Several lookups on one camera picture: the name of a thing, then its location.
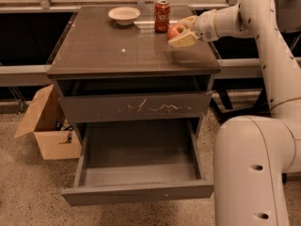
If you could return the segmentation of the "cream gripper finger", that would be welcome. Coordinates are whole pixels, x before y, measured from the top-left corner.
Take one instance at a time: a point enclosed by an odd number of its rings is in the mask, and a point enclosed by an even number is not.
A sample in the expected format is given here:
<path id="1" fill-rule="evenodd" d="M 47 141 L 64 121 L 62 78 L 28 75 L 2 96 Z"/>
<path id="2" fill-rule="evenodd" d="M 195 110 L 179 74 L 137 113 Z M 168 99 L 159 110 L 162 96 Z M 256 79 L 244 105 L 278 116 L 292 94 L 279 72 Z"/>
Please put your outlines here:
<path id="1" fill-rule="evenodd" d="M 179 20 L 179 24 L 184 25 L 186 28 L 193 29 L 194 23 L 195 23 L 197 17 L 198 17 L 197 15 L 192 15 L 192 16 L 183 18 L 183 19 Z"/>
<path id="2" fill-rule="evenodd" d="M 198 39 L 199 36 L 195 31 L 184 29 L 182 33 L 169 40 L 168 44 L 174 48 L 181 48 L 194 45 Z"/>

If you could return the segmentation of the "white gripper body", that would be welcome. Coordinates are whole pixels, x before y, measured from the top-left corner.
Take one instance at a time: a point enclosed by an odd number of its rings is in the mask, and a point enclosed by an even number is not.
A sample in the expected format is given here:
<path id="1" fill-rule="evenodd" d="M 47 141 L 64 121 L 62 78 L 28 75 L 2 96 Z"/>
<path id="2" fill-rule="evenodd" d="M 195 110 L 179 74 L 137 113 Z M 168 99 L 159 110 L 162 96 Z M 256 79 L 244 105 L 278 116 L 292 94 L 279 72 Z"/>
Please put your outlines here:
<path id="1" fill-rule="evenodd" d="M 194 22 L 195 32 L 203 41 L 218 40 L 215 31 L 215 14 L 216 9 L 205 11 L 201 13 Z"/>

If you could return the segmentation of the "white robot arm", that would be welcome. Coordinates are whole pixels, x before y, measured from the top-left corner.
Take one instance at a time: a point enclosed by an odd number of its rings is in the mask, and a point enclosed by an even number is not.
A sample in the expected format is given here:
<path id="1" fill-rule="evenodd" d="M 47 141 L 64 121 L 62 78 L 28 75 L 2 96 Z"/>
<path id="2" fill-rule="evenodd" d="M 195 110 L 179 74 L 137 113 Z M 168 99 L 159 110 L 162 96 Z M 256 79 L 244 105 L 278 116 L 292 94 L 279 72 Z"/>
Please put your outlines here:
<path id="1" fill-rule="evenodd" d="M 241 0 L 177 24 L 173 47 L 252 38 L 259 56 L 269 113 L 231 118 L 217 131 L 215 226 L 290 226 L 282 176 L 301 170 L 301 67 L 279 31 L 275 0 Z"/>

